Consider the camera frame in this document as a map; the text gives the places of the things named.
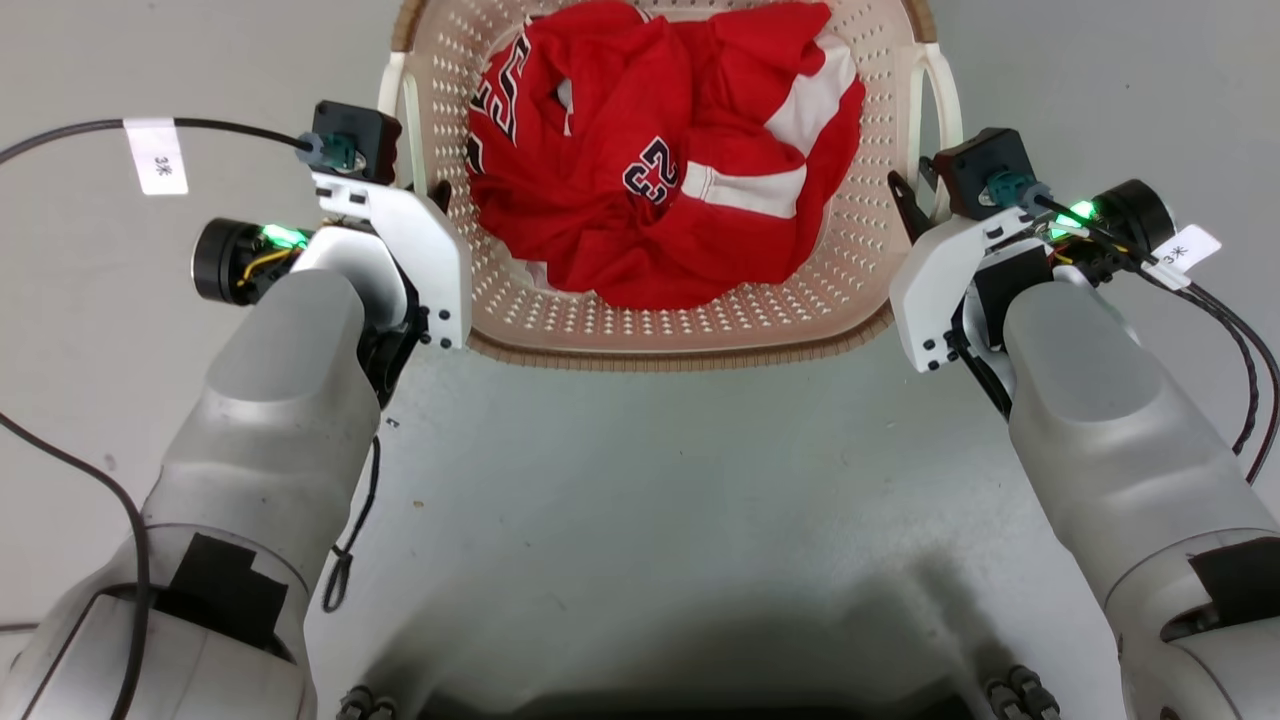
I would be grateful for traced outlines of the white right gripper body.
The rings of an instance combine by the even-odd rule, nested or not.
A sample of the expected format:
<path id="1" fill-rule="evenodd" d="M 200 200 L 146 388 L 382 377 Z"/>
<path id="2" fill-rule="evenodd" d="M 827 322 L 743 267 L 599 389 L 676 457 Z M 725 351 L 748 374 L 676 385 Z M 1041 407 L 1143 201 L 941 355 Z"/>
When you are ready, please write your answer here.
<path id="1" fill-rule="evenodd" d="M 890 284 L 890 304 L 902 350 L 914 370 L 948 363 L 945 333 L 980 270 L 1025 251 L 1044 255 L 1044 243 L 1025 232 L 1034 217 L 1009 208 L 991 218 L 951 217 L 927 231 L 910 249 Z"/>

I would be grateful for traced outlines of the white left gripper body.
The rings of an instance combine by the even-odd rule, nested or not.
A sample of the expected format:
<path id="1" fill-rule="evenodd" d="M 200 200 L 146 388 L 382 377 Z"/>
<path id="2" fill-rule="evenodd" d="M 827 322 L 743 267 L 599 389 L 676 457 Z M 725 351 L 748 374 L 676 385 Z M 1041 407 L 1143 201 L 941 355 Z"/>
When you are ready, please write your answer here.
<path id="1" fill-rule="evenodd" d="M 472 329 L 472 259 L 448 217 L 408 190 L 316 170 L 311 177 L 324 211 L 369 228 L 317 229 L 308 241 L 310 268 L 343 275 L 379 331 L 425 307 L 431 342 L 462 347 Z"/>

